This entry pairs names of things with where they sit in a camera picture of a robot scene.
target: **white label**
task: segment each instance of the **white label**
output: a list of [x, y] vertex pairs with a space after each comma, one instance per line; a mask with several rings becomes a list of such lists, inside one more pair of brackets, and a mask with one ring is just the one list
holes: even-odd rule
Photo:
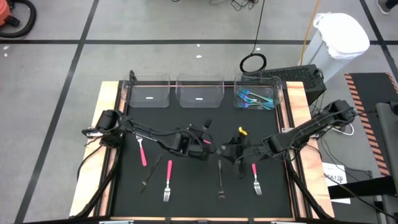
[[[339, 184], [347, 184], [347, 176], [345, 172], [345, 168], [343, 165], [335, 165], [329, 164], [326, 162], [322, 162], [323, 171], [324, 173], [334, 181], [338, 182]], [[328, 187], [337, 185], [333, 181], [326, 178], [326, 184]], [[341, 199], [332, 199], [332, 202], [338, 203], [346, 203], [351, 204], [351, 200], [349, 198], [341, 198]]]

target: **red vacuum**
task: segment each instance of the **red vacuum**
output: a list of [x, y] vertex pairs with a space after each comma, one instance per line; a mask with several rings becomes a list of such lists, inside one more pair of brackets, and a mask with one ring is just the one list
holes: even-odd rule
[[[25, 4], [27, 7], [29, 7], [29, 20], [27, 21], [25, 27], [17, 32], [2, 32], [1, 29], [4, 26], [19, 27], [21, 23], [17, 18], [11, 15], [11, 9], [14, 8], [16, 2]], [[35, 24], [36, 16], [36, 8], [29, 0], [0, 0], [0, 37], [17, 38], [28, 34]]]

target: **black tabletop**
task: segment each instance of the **black tabletop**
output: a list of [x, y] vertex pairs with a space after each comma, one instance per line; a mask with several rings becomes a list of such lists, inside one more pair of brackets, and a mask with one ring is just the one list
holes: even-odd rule
[[[226, 87], [219, 108], [182, 108], [170, 90], [170, 105], [167, 108], [129, 108], [127, 114], [140, 123], [163, 131], [177, 126], [194, 124], [201, 126], [211, 118], [209, 133], [216, 145], [228, 141], [242, 126], [251, 141], [278, 133], [275, 110], [248, 110], [235, 108], [233, 88]], [[111, 215], [117, 217], [292, 217], [289, 187], [285, 165], [273, 159], [257, 164], [262, 196], [257, 196], [253, 187], [253, 174], [248, 164], [248, 174], [238, 179], [233, 165], [223, 162], [223, 185], [226, 198], [218, 199], [218, 164], [220, 159], [212, 154], [208, 161], [176, 157], [161, 149], [156, 143], [143, 140], [148, 166], [143, 167], [139, 145], [135, 136], [124, 137], [121, 152], [121, 167], [114, 188]], [[163, 158], [145, 191], [139, 187], [145, 179], [157, 155]], [[166, 187], [167, 161], [173, 160], [169, 202], [163, 202]]]

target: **clear plastic bin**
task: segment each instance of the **clear plastic bin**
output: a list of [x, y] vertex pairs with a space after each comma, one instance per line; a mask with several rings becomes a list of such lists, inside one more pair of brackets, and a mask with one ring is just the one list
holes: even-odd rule
[[273, 110], [282, 101], [282, 80], [279, 77], [235, 76], [234, 104], [237, 108]]
[[169, 105], [170, 77], [130, 73], [123, 81], [122, 99], [133, 108], [165, 108]]
[[175, 83], [175, 96], [184, 108], [217, 108], [224, 98], [223, 76], [180, 74]]

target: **black hose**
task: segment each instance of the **black hose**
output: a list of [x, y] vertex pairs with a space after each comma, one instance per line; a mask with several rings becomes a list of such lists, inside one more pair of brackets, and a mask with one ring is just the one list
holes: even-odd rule
[[27, 5], [30, 9], [30, 16], [29, 20], [26, 23], [26, 26], [21, 29], [20, 31], [14, 32], [14, 33], [6, 33], [6, 32], [0, 32], [0, 37], [5, 37], [5, 38], [17, 38], [17, 37], [22, 37], [23, 35], [28, 34], [32, 28], [33, 25], [36, 22], [36, 17], [37, 17], [37, 12], [35, 6], [29, 1], [29, 0], [13, 0], [14, 2], [18, 3], [23, 3]]

